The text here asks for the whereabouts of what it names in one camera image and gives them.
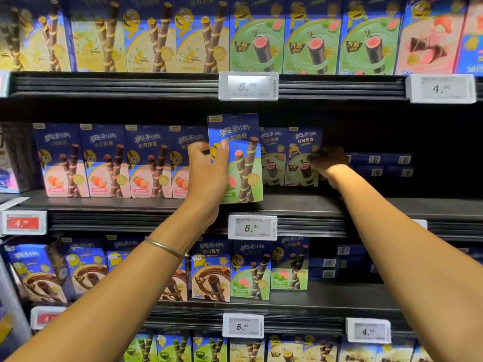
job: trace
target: right arm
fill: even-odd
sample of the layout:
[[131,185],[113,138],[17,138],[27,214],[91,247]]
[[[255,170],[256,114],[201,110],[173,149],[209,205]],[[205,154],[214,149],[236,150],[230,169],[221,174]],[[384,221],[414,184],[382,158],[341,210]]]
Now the right arm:
[[341,149],[311,160],[342,195],[385,285],[437,362],[483,355],[483,266],[415,223],[345,163]]

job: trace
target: silver bangle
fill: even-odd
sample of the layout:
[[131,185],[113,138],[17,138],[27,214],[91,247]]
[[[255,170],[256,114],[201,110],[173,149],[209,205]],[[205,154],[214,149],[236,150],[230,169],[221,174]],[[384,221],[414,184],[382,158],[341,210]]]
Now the silver bangle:
[[180,252],[178,249],[167,247],[166,245],[160,244],[160,243],[154,241],[153,239],[150,239],[149,237],[145,237],[144,240],[146,240],[150,244],[157,246],[158,248],[161,248],[161,249],[166,250],[167,252],[169,252],[173,255],[176,255],[178,258],[184,258],[184,257],[189,256],[188,253],[183,253],[183,252]]

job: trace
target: white price tag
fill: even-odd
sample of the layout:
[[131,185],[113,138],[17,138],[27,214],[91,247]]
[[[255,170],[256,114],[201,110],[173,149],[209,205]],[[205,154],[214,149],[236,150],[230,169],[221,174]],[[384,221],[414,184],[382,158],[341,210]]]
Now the white price tag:
[[476,103],[474,75],[412,74],[406,78],[406,94],[411,103]]
[[225,338],[259,338],[265,334],[265,318],[255,314],[223,314]]
[[10,87],[10,71],[0,70],[0,98],[8,97]]
[[427,230],[427,220],[425,219],[413,219],[414,222],[420,224]]
[[277,72],[220,72],[220,100],[278,100]]
[[35,306],[30,311],[30,328],[40,330],[48,323],[63,313],[67,308],[64,306]]
[[388,320],[346,318],[345,331],[351,343],[391,344],[391,323]]
[[229,215],[231,240],[277,240],[277,216]]
[[47,211],[3,211],[0,228],[2,235],[45,235]]

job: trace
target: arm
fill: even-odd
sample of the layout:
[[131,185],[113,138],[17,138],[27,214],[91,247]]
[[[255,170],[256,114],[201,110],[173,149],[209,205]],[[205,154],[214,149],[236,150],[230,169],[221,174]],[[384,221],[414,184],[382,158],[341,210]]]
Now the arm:
[[[189,146],[190,189],[180,208],[149,236],[181,252],[190,250],[218,215],[225,192],[227,144],[216,161],[202,154],[206,143]],[[76,301],[7,361],[117,362],[165,290],[182,258],[142,242],[112,273]]]
[[480,360],[483,266],[392,206],[345,165],[342,149],[311,161],[341,193],[384,283],[432,358]]

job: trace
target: hand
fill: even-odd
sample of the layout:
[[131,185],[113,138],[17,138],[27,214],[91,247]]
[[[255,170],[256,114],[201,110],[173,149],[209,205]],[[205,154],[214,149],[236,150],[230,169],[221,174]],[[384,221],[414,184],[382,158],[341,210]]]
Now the hand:
[[216,151],[216,159],[211,163],[206,142],[196,142],[188,146],[189,189],[186,202],[200,209],[207,217],[207,227],[218,217],[220,202],[228,185],[228,141],[222,140]]
[[349,163],[344,149],[340,146],[323,148],[320,156],[311,155],[308,157],[308,160],[323,177],[329,180],[329,184],[335,189],[337,189],[337,186],[330,174],[331,170],[337,165],[347,165]]

